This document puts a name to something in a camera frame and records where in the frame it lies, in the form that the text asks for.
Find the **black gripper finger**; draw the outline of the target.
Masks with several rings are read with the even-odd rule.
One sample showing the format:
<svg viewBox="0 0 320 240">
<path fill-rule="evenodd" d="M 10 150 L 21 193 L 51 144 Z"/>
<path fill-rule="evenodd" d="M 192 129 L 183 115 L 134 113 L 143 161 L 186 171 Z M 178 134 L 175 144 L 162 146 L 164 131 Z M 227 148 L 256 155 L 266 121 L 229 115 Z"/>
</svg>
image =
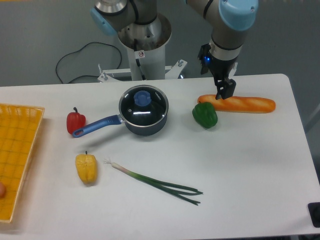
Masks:
<svg viewBox="0 0 320 240">
<path fill-rule="evenodd" d="M 225 99 L 224 96 L 225 96 L 225 81 L 224 80 L 218 80 L 216 82 L 216 88 L 217 88 L 217 93 L 216 93 L 216 97 L 215 99 L 216 100 L 219 100 L 219 99 Z"/>
<path fill-rule="evenodd" d="M 232 97 L 234 94 L 236 85 L 237 84 L 233 79 L 229 79 L 228 77 L 226 77 L 222 81 L 221 98 L 228 99 Z"/>
</svg>

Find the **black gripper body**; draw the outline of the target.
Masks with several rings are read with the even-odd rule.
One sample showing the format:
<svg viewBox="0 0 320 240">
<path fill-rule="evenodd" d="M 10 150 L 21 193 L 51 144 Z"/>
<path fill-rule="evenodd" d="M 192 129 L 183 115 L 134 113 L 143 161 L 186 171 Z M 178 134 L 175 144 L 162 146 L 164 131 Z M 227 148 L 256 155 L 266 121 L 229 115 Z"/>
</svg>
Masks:
<svg viewBox="0 0 320 240">
<path fill-rule="evenodd" d="M 210 55 L 209 70 L 213 76 L 214 83 L 218 84 L 219 81 L 224 81 L 229 77 L 229 73 L 233 68 L 237 57 L 230 60 L 221 60 Z"/>
</svg>

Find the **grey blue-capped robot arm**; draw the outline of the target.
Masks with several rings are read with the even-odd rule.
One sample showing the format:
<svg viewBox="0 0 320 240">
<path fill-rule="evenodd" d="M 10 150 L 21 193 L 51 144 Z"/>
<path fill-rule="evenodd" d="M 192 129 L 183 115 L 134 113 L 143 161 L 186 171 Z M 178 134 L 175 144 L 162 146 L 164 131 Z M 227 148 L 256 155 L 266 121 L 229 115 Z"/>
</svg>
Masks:
<svg viewBox="0 0 320 240">
<path fill-rule="evenodd" d="M 211 31 L 200 47 L 201 73 L 210 72 L 217 98 L 230 98 L 236 82 L 230 77 L 259 3 L 256 0 L 99 0 L 91 17 L 106 35 L 125 46 L 133 80 L 165 76 L 165 45 L 172 31 L 197 37 Z"/>
</svg>

